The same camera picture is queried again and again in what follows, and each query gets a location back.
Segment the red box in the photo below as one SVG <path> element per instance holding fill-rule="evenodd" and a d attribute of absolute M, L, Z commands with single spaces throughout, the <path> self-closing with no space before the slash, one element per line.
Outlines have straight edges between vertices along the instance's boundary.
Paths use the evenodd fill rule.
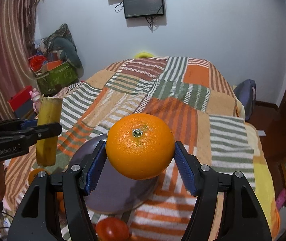
<path fill-rule="evenodd" d="M 30 92 L 33 90 L 31 85 L 26 86 L 20 90 L 17 94 L 8 100 L 8 104 L 13 112 L 19 109 L 24 103 L 31 99 Z"/>

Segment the striped patchwork blanket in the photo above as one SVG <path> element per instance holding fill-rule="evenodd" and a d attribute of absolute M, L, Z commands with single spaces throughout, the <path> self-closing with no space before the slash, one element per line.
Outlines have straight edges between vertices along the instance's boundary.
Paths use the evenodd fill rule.
<path fill-rule="evenodd" d="M 235 95 L 208 61 L 146 58 L 122 64 L 74 131 L 78 140 L 106 133 L 99 144 L 123 176 L 147 180 L 172 171 L 147 211 L 118 228 L 117 240 L 272 240 L 272 223 L 257 200 L 254 149 L 236 107 L 211 111 L 218 94 Z"/>

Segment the grey-green plush toy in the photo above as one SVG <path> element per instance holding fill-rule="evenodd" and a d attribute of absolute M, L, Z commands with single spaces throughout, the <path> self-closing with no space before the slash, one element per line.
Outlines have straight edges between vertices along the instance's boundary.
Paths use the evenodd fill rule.
<path fill-rule="evenodd" d="M 71 65 L 75 68 L 81 68 L 82 62 L 77 54 L 74 45 L 65 38 L 56 37 L 49 44 L 50 51 L 63 51 Z"/>

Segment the pink toy bottle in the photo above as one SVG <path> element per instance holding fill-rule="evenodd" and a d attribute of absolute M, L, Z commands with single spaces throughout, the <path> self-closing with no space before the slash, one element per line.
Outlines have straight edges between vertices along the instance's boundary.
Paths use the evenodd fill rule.
<path fill-rule="evenodd" d="M 38 114 L 40 110 L 42 95 L 36 88 L 33 88 L 31 91 L 29 91 L 29 94 L 32 100 L 33 110 L 36 114 Z"/>

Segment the large orange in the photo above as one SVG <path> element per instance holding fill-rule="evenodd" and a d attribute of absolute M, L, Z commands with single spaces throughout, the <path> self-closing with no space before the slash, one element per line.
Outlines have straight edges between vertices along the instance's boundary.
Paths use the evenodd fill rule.
<path fill-rule="evenodd" d="M 163 120 L 138 113 L 123 117 L 110 128 L 105 149 L 110 164 L 120 174 L 133 180 L 147 180 L 169 166 L 175 141 Z"/>

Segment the yellow pillow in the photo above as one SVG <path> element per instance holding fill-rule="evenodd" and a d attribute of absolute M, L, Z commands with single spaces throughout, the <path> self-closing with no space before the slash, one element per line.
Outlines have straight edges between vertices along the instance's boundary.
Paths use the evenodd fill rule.
<path fill-rule="evenodd" d="M 148 52 L 141 52 L 134 56 L 135 59 L 141 59 L 141 58 L 153 58 L 154 55 Z"/>

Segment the blue-purple bag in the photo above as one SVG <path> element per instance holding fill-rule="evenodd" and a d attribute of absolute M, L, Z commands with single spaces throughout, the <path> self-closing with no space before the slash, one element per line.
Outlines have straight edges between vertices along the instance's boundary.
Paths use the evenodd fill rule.
<path fill-rule="evenodd" d="M 253 113 L 256 100 L 256 83 L 254 80 L 245 80 L 234 89 L 234 94 L 245 108 L 245 120 L 248 121 Z"/>

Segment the yellow-green sugarcane piece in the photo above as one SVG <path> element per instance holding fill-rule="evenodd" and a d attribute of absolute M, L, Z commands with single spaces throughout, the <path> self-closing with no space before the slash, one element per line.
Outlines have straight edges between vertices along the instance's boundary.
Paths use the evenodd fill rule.
<path fill-rule="evenodd" d="M 63 131 L 60 124 L 63 100 L 57 97 L 43 97 L 38 115 L 38 141 L 36 160 L 39 166 L 52 166 L 56 161 L 58 136 Z"/>

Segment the striped red curtain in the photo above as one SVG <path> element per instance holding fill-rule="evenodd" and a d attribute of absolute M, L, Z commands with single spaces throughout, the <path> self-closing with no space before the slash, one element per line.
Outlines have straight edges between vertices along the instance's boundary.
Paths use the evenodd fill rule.
<path fill-rule="evenodd" d="M 36 87 L 28 59 L 35 51 L 37 0 L 0 0 L 0 120 L 13 118 L 9 100 Z"/>

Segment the red plastic bag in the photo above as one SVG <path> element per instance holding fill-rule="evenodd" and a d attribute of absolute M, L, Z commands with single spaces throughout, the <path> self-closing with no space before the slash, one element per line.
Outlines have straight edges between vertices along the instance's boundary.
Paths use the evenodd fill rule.
<path fill-rule="evenodd" d="M 47 61 L 47 58 L 43 55 L 33 55 L 32 57 L 28 58 L 30 68 L 34 72 L 39 71 L 45 61 Z"/>

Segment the green patterned storage box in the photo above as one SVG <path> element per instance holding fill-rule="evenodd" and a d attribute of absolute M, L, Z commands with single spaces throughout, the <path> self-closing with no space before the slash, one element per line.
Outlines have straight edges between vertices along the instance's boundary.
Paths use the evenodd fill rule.
<path fill-rule="evenodd" d="M 75 68 L 68 62 L 36 76 L 40 92 L 44 95 L 55 95 L 62 88 L 78 82 Z"/>

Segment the camouflage cushion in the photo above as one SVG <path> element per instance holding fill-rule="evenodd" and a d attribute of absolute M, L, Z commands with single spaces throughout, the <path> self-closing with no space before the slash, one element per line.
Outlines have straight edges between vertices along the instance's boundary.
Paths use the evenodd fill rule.
<path fill-rule="evenodd" d="M 45 48 L 49 48 L 49 44 L 54 41 L 55 38 L 64 38 L 68 40 L 77 50 L 74 40 L 72 38 L 72 34 L 68 28 L 68 24 L 63 23 L 56 31 L 54 31 L 51 35 L 43 39 L 43 44 Z"/>

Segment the red tomato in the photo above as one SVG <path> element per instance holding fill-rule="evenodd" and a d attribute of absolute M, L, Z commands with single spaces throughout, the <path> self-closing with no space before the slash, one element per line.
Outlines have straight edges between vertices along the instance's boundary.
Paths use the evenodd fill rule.
<path fill-rule="evenodd" d="M 114 217 L 99 221 L 95 230 L 100 240 L 128 240 L 130 237 L 127 224 Z"/>

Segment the round dark purple plate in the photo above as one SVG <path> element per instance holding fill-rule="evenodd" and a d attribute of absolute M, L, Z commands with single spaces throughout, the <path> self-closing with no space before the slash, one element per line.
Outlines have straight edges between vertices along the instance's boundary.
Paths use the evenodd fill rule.
<path fill-rule="evenodd" d="M 142 205 L 158 185 L 158 177 L 132 180 L 115 170 L 107 160 L 97 186 L 84 197 L 89 210 L 100 214 L 120 214 Z"/>

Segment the wall-mounted black monitor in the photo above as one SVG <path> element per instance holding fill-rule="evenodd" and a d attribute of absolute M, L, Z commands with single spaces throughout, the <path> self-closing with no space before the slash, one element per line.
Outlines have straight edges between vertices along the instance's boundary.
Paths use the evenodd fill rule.
<path fill-rule="evenodd" d="M 123 0 L 125 18 L 164 15 L 164 0 Z"/>

